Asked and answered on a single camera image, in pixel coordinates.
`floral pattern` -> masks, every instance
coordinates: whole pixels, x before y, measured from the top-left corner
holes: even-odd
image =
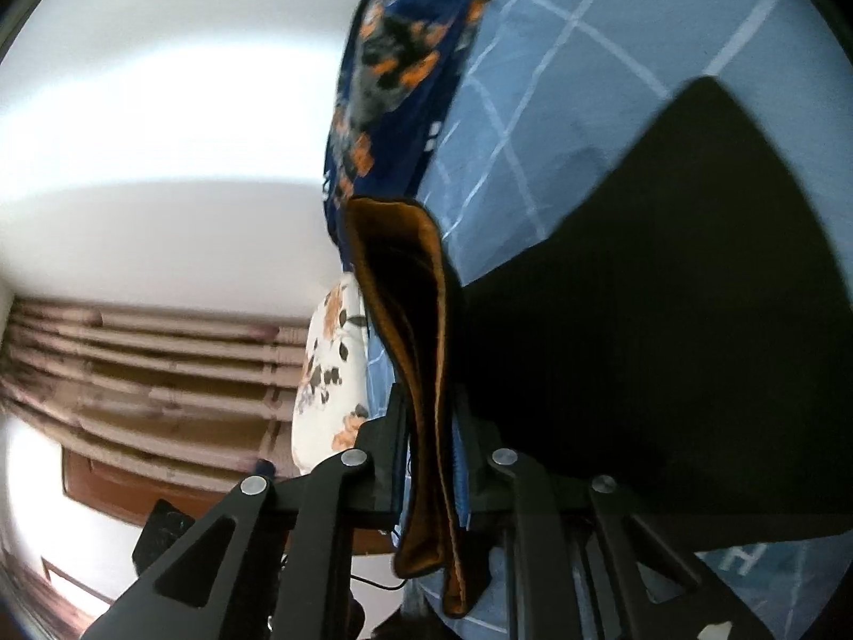
[[[361,0],[356,9],[323,169],[323,211],[344,269],[343,205],[353,194],[415,194],[489,1]]]
[[[293,461],[302,474],[353,447],[367,421],[367,317],[361,291],[344,274],[317,306],[293,410]]]

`white floral pillow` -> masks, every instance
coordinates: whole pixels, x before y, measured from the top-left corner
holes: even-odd
[[[368,417],[367,347],[364,300],[347,272],[317,306],[308,327],[291,442],[302,474],[355,444]]]

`brown cloth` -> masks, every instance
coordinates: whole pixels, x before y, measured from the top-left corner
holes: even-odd
[[[445,393],[462,290],[419,204],[354,197],[344,223],[365,305],[411,397],[412,495],[394,570],[413,578],[446,567],[445,613],[464,616],[490,578],[488,547],[459,527],[453,499]]]

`pink curtain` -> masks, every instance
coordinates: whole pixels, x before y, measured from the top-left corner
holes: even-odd
[[[290,450],[308,325],[16,301],[0,357],[3,408],[85,457],[229,491]]]

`black cable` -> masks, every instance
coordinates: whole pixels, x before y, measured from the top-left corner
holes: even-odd
[[[396,587],[387,587],[385,585],[380,585],[378,582],[374,582],[374,581],[368,580],[366,578],[360,578],[360,577],[358,577],[358,575],[350,575],[350,577],[354,580],[358,580],[359,582],[364,582],[366,585],[377,587],[380,590],[385,590],[388,592],[396,592],[397,590],[402,590],[403,585],[405,585],[408,582],[408,580],[404,580],[403,582],[401,582]]]

